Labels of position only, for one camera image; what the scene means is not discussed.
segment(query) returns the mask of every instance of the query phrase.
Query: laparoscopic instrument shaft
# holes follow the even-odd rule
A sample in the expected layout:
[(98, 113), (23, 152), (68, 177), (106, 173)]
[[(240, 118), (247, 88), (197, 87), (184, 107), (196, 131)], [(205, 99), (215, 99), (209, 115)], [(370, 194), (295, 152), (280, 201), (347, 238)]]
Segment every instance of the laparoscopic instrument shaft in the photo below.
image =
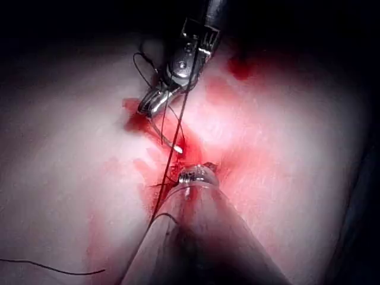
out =
[(163, 201), (122, 284), (289, 284), (217, 179), (207, 169), (197, 179), (196, 167)]

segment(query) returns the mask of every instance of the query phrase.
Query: curved needle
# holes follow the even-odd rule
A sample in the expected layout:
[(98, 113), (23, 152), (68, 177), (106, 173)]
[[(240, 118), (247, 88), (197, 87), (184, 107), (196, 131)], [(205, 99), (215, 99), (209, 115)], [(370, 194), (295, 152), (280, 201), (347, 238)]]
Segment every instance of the curved needle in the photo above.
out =
[(173, 144), (170, 142), (170, 140), (168, 140), (168, 139), (164, 136), (164, 134), (160, 131), (160, 129), (158, 129), (157, 125), (153, 122), (152, 119), (149, 119), (149, 123), (152, 125), (153, 129), (154, 129), (154, 130), (156, 131), (156, 133), (162, 138), (162, 140), (164, 141), (164, 143), (165, 143), (167, 146), (169, 146), (170, 148), (173, 147), (173, 149), (174, 149), (176, 152), (178, 152), (178, 153), (181, 153), (181, 154), (183, 153), (182, 148), (181, 148), (180, 146), (176, 145), (176, 144), (173, 145)]

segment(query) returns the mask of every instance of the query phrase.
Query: dark background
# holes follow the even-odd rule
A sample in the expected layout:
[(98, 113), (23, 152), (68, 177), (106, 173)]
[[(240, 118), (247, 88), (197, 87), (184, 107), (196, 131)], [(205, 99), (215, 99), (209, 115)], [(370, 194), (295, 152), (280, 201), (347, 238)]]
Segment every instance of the dark background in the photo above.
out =
[[(2, 1), (0, 64), (55, 42), (154, 34), (171, 41), (179, 33), (195, 1)], [(370, 189), (363, 215), (335, 256), (328, 280), (335, 284), (380, 284), (379, 257), (379, 55), (376, 2), (229, 1), (225, 33), (242, 50), (307, 52), (321, 62), (342, 67), (370, 94), (371, 131), (358, 174), (357, 191)]]

